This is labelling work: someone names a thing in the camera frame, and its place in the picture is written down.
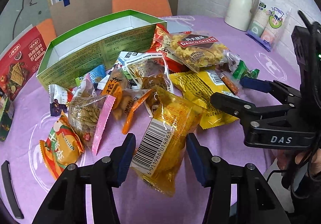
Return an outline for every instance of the green wrapper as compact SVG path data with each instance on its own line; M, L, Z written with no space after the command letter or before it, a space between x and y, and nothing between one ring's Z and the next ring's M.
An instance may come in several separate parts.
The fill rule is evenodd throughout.
M258 69L254 69L254 70L249 70L244 61L243 60L240 60L239 64L238 64L238 67L236 68L236 70L234 71L233 73L233 77L235 79L237 79L238 81L240 81L240 79L242 77L250 77L250 78L253 78L253 79L257 79L257 76L259 75L259 70Z

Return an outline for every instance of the red package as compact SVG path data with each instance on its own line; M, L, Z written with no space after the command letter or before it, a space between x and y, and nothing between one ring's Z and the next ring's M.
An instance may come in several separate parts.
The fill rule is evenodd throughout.
M46 51L36 27L28 27L0 55L0 87L13 101L38 70Z
M168 69L174 73L189 71L187 66L185 66L177 57L171 54L164 44L160 43L163 41L163 36L165 34L169 34L167 29L162 24L157 24L150 50L146 51L146 53L160 52L167 62Z

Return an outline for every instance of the yellow package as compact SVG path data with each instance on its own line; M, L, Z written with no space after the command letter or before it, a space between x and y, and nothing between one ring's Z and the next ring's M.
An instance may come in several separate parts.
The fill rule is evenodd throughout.
M173 196L186 135L195 130L207 111L160 87L155 89L160 105L132 159L131 167L151 187Z
M200 121L200 126L203 129L228 124L237 119L215 109L210 103L211 95L214 92L233 95L214 70L171 74L170 79L182 91L185 98L209 111L203 115Z

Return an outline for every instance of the pink wrapper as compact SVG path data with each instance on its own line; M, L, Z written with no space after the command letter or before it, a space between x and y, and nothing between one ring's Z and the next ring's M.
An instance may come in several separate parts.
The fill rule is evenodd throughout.
M105 130L106 122L110 115L111 109L113 108L115 99L116 99L115 97L108 95L106 97L106 101L104 103L102 111L99 115L96 131L94 135L94 141L92 143L92 149L91 149L94 155L97 155L98 147L99 147L100 141L102 140L102 133Z

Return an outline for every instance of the thermos handle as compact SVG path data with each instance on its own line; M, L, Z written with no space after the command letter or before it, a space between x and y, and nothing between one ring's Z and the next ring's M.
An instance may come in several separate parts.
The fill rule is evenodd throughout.
M259 5L259 0L254 0L253 7L250 9L251 14L255 14L258 5Z

